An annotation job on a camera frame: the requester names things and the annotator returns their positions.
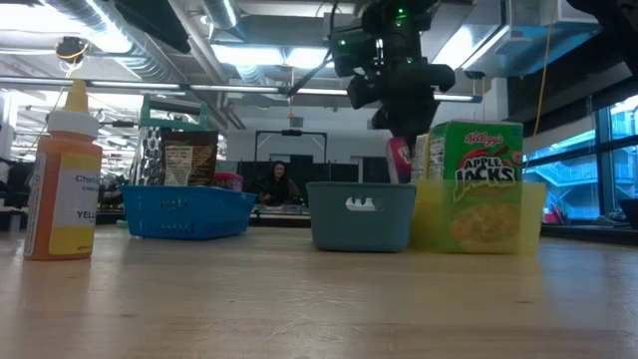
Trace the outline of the blue plastic basket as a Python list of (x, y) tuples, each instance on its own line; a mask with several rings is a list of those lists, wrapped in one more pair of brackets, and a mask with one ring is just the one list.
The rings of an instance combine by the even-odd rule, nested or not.
[(210, 240), (247, 231), (253, 193), (206, 186), (126, 185), (122, 188), (130, 234)]

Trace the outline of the red Froot Loops box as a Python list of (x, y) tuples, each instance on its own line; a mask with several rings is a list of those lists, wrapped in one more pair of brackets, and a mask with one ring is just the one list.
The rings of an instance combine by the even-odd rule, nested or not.
[(393, 137), (388, 140), (386, 159), (391, 183), (411, 181), (412, 158), (409, 146), (403, 137)]

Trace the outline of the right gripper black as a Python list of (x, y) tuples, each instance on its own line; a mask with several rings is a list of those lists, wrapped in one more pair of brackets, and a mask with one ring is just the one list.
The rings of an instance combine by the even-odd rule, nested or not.
[[(331, 27), (334, 71), (351, 79), (347, 94), (360, 109), (382, 102), (371, 119), (373, 130), (389, 130), (410, 151), (417, 136), (430, 130), (443, 92), (456, 83), (455, 71), (423, 56), (421, 35), (431, 29), (441, 0), (375, 0), (357, 23)], [(398, 105), (390, 100), (415, 98)]]

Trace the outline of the person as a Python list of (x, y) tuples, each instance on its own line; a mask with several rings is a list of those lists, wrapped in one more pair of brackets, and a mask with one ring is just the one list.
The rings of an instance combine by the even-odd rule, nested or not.
[(259, 199), (266, 206), (282, 206), (292, 204), (298, 193), (298, 186), (288, 176), (285, 163), (274, 162)]

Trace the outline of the brown paper packet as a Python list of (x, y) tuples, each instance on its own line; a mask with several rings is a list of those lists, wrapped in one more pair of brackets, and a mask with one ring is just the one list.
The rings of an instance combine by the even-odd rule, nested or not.
[(213, 186), (218, 132), (167, 132), (161, 141), (163, 185)]

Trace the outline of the yellow plastic basket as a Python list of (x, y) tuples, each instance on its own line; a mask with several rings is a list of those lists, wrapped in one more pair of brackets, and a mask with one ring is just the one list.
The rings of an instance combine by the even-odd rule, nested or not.
[(545, 204), (537, 182), (424, 179), (409, 248), (461, 254), (535, 254)]

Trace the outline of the red spice jar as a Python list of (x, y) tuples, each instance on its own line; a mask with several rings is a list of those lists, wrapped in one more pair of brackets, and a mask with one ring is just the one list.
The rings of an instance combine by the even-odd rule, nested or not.
[(233, 191), (243, 191), (243, 176), (234, 173), (216, 173), (213, 186)]

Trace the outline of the black frame stand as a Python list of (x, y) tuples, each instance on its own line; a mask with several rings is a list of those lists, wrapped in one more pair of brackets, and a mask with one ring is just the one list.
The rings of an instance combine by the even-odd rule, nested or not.
[(253, 160), (258, 161), (258, 151), (261, 144), (258, 142), (259, 137), (262, 134), (268, 135), (280, 135), (283, 137), (303, 137), (303, 136), (320, 136), (323, 138), (323, 163), (328, 163), (327, 150), (328, 150), (328, 133), (326, 132), (305, 132), (301, 130), (256, 130), (254, 135), (254, 148), (253, 148)]

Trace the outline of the green packaged sponge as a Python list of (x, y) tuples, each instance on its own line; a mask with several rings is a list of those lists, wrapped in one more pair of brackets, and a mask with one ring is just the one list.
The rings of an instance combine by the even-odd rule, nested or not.
[(442, 185), (443, 252), (503, 253), (520, 230), (523, 126), (454, 120), (433, 127), (428, 178)]

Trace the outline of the orange yellow-capped squeeze bottle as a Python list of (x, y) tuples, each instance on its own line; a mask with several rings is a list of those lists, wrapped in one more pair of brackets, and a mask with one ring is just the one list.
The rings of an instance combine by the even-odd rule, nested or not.
[(90, 115), (86, 83), (75, 80), (66, 103), (49, 114), (37, 143), (23, 255), (27, 260), (92, 255), (103, 149), (99, 121)]

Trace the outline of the rig light bar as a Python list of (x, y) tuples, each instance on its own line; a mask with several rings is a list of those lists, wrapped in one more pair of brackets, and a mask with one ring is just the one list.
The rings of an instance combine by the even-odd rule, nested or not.
[[(43, 78), (43, 77), (20, 77), (1, 76), (0, 85), (5, 87), (33, 86), (44, 87), (70, 87), (73, 81), (78, 79), (68, 78)], [(127, 82), (127, 81), (106, 81), (106, 80), (83, 80), (89, 88), (97, 89), (117, 89), (117, 90), (137, 90), (137, 91), (159, 91), (162, 93), (182, 93), (191, 91), (216, 92), (216, 93), (236, 93), (236, 94), (259, 94), (259, 95), (285, 95), (287, 89), (284, 87), (268, 86), (242, 86), (242, 85), (191, 85), (176, 83), (147, 83), (147, 82)], [(313, 89), (302, 88), (295, 95), (304, 96), (331, 96), (347, 97), (346, 90), (341, 89)], [(443, 94), (434, 92), (434, 99), (442, 102), (454, 103), (479, 103), (482, 96)]]

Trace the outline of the black cabinet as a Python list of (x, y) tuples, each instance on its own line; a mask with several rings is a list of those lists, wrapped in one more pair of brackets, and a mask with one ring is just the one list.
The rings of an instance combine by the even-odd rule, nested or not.
[[(390, 181), (381, 160), (369, 160), (363, 165), (340, 163), (284, 163), (287, 176), (297, 184), (313, 181), (380, 182)], [(240, 162), (237, 173), (246, 184), (265, 181), (274, 170), (275, 162)]]

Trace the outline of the teal-framed metal box grater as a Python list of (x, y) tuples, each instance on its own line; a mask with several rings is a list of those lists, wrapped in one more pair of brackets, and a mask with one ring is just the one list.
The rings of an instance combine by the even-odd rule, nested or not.
[(130, 172), (133, 185), (162, 184), (162, 140), (169, 132), (208, 131), (206, 103), (144, 95), (138, 117), (139, 140)]

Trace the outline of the grey-teal plastic basket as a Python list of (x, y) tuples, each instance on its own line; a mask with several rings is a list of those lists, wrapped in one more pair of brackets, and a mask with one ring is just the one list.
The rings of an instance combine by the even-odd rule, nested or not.
[[(316, 181), (306, 185), (312, 241), (328, 251), (401, 252), (407, 249), (417, 189), (412, 184)], [(348, 197), (381, 198), (383, 211), (351, 211)]]

